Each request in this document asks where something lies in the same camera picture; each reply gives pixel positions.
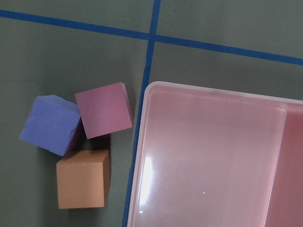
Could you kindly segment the magenta foam cube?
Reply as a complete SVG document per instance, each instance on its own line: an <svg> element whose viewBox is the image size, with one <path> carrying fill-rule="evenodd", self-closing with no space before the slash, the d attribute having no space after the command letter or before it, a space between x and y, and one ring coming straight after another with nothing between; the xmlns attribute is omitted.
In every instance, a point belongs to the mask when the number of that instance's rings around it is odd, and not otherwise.
<svg viewBox="0 0 303 227"><path fill-rule="evenodd" d="M125 84L115 84L75 94L87 139L130 129L134 117Z"/></svg>

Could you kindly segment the pink plastic tray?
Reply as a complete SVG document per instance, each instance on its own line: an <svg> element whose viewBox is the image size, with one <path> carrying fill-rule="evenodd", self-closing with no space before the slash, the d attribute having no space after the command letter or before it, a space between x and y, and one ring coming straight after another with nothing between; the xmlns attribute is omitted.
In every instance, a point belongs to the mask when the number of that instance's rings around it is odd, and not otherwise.
<svg viewBox="0 0 303 227"><path fill-rule="evenodd" d="M125 227L300 227L303 103L153 82Z"/></svg>

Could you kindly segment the orange foam cube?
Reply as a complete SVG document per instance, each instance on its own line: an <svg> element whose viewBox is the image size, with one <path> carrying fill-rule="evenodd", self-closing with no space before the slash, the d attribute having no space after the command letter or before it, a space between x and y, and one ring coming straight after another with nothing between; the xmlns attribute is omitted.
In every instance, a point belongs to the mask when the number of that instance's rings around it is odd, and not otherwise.
<svg viewBox="0 0 303 227"><path fill-rule="evenodd" d="M110 188L109 151L72 152L56 164L60 209L102 208Z"/></svg>

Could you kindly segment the purple foam cube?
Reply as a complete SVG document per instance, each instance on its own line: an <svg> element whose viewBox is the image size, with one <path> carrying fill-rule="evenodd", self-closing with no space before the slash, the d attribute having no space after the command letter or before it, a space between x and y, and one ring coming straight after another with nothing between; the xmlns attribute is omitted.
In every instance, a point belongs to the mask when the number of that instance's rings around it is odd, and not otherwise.
<svg viewBox="0 0 303 227"><path fill-rule="evenodd" d="M57 95L37 96L19 138L62 157L74 146L80 126L75 103Z"/></svg>

